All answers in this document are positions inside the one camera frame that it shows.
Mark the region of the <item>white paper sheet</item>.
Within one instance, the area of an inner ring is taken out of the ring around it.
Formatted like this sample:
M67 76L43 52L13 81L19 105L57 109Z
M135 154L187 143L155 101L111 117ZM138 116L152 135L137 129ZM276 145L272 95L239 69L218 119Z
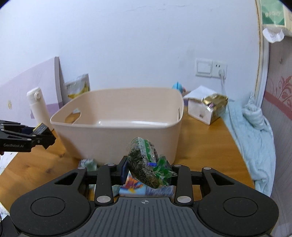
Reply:
M190 93L186 94L184 99L195 99L198 101L202 101L204 98L216 93L216 91L207 88L205 86L199 86L198 88L192 90Z

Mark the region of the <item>purple white board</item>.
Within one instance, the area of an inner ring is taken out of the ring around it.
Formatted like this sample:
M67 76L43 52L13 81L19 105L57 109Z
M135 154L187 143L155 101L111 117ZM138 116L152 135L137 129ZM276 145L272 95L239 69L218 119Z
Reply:
M27 92L39 87L42 90L50 116L62 106L59 79L59 58L42 62L14 77L1 86L1 120L36 126L26 97Z

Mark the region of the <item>pink floral headboard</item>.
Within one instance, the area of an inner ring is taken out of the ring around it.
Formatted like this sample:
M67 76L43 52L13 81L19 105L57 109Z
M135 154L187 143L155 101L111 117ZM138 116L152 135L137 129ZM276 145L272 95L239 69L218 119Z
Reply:
M271 197L280 212L272 235L291 236L291 37L268 45L262 110L274 134L276 169Z

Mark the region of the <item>banana chips pouch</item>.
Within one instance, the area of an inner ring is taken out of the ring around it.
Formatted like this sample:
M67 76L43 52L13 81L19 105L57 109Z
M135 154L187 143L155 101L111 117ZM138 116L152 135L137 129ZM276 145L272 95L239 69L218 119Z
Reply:
M83 74L77 77L75 80L66 82L64 84L66 96L70 100L78 97L79 95L89 92L90 89L90 80L89 74Z

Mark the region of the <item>green knit scrunchie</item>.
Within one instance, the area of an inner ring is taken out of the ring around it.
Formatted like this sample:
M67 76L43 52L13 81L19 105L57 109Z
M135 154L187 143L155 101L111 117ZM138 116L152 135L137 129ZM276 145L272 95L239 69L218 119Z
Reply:
M78 167L85 167L88 171L96 171L98 170L99 166L94 160L80 160ZM119 194L120 191L120 185L113 185L112 186L112 191L113 191L113 196L116 197Z

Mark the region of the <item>white wall socket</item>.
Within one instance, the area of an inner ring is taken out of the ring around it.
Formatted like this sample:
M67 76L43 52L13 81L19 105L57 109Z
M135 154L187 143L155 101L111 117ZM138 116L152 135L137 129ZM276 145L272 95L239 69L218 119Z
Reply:
M227 64L221 61L212 61L211 76L219 79L226 79Z

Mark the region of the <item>beige plastic storage basket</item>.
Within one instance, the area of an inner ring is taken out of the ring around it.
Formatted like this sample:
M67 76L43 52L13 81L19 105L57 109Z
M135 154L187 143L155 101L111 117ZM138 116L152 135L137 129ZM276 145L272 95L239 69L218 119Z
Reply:
M173 163L183 112L183 97L176 89L102 89L68 102L51 124L68 153L80 160L119 163L130 142L141 137Z

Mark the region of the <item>white thermos bottle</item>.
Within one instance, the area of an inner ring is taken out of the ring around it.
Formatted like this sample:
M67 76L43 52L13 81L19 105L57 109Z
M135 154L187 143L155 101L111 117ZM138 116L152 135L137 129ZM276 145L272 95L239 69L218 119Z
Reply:
M53 127L50 123L50 116L47 111L41 88L36 87L31 89L27 92L26 98L37 124L43 123L50 129L50 131L52 131Z

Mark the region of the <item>white gold torn box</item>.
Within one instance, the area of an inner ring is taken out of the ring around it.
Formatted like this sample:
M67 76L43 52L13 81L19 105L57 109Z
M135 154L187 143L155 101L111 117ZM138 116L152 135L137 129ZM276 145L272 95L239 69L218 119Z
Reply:
M201 100L189 98L188 115L210 125L225 113L227 105L228 97L217 93Z

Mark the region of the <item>blue toy figure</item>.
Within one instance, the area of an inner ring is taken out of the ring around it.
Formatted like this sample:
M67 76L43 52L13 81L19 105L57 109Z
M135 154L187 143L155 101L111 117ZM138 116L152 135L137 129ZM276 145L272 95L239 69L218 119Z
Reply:
M172 89L178 90L181 94L184 94L186 92L186 89L179 83L176 82L173 86Z

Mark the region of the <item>light blue blanket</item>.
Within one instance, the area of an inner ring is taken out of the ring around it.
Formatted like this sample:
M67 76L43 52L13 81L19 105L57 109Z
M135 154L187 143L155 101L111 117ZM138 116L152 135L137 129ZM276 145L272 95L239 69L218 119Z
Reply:
M244 106L229 102L222 119L243 157L255 189L270 196L276 169L274 136L253 94Z

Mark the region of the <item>small black yellow box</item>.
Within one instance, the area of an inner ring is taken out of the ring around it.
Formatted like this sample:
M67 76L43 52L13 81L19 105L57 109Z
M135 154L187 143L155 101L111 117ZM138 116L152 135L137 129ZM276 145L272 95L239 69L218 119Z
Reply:
M32 135L34 143L43 146L45 149L52 146L56 140L52 131L43 123L33 129Z

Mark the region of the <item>cartoon rainbow tissue pack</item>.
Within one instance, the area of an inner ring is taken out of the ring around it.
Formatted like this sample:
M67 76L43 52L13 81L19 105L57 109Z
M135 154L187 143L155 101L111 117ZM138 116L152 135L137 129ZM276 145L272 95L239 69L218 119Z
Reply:
M119 189L119 195L121 197L173 197L175 190L175 186L151 188L133 178L131 172L129 172L126 183Z

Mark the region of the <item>green tissue box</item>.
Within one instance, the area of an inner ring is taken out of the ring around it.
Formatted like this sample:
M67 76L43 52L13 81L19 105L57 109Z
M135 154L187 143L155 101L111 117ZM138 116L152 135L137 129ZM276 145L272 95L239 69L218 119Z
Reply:
M280 42L291 37L291 11L277 0L260 1L263 36L269 43Z

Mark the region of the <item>green tea leaf packet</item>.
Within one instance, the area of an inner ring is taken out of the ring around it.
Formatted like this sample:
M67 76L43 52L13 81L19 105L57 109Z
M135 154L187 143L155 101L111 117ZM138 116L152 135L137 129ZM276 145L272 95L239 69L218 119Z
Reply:
M129 144L127 160L131 174L143 184L154 189L170 185L174 172L167 158L158 155L149 140L134 138Z

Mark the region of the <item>white light switch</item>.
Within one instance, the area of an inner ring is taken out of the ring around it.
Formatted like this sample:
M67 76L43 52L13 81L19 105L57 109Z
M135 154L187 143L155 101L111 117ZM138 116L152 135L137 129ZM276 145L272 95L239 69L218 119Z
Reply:
M195 75L198 77L211 77L212 60L197 58L195 61Z

